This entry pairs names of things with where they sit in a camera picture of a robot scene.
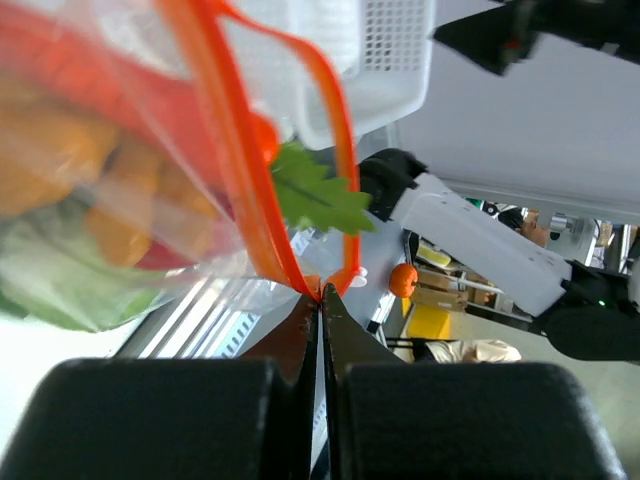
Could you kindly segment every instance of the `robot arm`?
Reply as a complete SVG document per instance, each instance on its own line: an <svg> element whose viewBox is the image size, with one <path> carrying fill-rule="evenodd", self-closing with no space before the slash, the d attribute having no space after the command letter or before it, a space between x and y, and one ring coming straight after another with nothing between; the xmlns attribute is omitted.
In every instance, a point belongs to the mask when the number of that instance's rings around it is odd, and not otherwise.
<svg viewBox="0 0 640 480"><path fill-rule="evenodd" d="M415 179L391 219L491 279L525 312L542 315L564 294L571 266L491 218L428 173Z"/></svg>
<svg viewBox="0 0 640 480"><path fill-rule="evenodd" d="M580 360L640 360L640 315L628 277L567 262L474 208L408 152L360 164L369 211L453 255L536 317L551 344Z"/></svg>

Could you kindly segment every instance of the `white wall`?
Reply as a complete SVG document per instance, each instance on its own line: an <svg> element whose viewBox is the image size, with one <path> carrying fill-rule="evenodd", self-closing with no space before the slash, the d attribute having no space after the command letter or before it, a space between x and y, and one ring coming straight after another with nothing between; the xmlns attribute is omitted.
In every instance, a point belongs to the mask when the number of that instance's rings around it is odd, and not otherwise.
<svg viewBox="0 0 640 480"><path fill-rule="evenodd" d="M441 0L437 23L494 6ZM505 78L436 45L427 100L399 122L400 140L438 176L637 219L638 85L640 66L551 36Z"/></svg>
<svg viewBox="0 0 640 480"><path fill-rule="evenodd" d="M452 314L451 338L500 339L520 350L526 361L571 371L589 393L630 477L640 478L640 366L573 360L543 337L466 314Z"/></svg>
<svg viewBox="0 0 640 480"><path fill-rule="evenodd" d="M0 312L0 462L34 389L49 370L70 358L112 355L139 323L93 334Z"/></svg>

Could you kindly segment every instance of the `white plastic basket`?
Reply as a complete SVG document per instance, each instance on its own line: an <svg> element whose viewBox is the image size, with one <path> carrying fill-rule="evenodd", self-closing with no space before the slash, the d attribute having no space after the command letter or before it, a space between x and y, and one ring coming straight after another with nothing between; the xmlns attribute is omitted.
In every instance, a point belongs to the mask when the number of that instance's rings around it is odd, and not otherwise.
<svg viewBox="0 0 640 480"><path fill-rule="evenodd" d="M356 136L399 120L424 102L432 50L428 36L435 25L436 0L234 3L252 19L305 38L326 54L341 77ZM144 10L137 17L127 15L104 20L107 36L139 60L143 57L149 66L184 74L186 69L176 60L175 46L171 36L163 34L162 22L154 21L150 16L154 14ZM280 140L288 140L295 131L310 149L334 145L322 96L292 53L236 23L228 22L225 27L252 108L275 121Z"/></svg>
<svg viewBox="0 0 640 480"><path fill-rule="evenodd" d="M341 72L355 134L369 133L416 111L429 80L436 0L359 0L358 61ZM333 145L317 90L297 85L295 128L314 150Z"/></svg>

